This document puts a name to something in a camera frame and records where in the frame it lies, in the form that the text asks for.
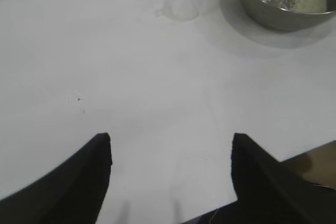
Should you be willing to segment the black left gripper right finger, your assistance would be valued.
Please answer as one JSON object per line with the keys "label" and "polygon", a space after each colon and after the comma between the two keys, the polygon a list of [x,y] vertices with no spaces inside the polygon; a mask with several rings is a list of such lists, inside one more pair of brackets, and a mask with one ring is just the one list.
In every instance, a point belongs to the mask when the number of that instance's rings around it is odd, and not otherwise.
{"label": "black left gripper right finger", "polygon": [[249,223],[335,223],[335,190],[303,180],[246,134],[234,134],[231,177]]}

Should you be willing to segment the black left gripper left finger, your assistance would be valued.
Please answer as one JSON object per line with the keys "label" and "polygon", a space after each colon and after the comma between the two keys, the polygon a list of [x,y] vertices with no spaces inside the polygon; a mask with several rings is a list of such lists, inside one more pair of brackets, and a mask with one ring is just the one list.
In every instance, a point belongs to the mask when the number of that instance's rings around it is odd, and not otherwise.
{"label": "black left gripper left finger", "polygon": [[111,139],[94,136],[54,170],[1,200],[1,223],[96,223],[111,175]]}

